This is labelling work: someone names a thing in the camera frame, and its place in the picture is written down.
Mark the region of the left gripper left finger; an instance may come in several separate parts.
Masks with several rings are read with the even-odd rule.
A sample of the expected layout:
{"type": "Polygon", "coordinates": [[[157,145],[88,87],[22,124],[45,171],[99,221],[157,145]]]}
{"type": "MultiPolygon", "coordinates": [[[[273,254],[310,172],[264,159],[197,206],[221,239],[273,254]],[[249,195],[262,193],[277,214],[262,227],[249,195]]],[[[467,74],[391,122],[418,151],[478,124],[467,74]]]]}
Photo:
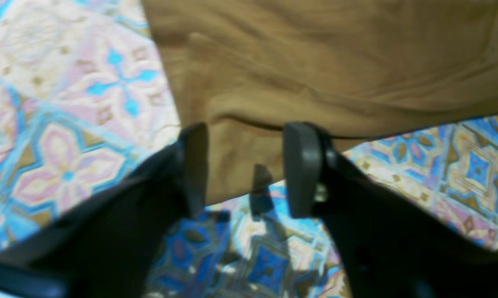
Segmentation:
{"type": "Polygon", "coordinates": [[[0,251],[0,298],[137,298],[164,234],[204,211],[208,130],[177,141],[117,185],[0,251]]]}

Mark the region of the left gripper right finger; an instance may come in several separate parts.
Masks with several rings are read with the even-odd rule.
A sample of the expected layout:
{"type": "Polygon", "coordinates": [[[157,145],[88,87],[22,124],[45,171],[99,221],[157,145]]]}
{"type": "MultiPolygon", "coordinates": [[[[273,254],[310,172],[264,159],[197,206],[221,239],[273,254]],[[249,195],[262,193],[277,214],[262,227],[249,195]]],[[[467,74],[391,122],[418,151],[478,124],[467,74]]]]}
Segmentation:
{"type": "Polygon", "coordinates": [[[498,298],[498,249],[373,181],[303,121],[283,128],[290,215],[323,221],[354,298],[498,298]]]}

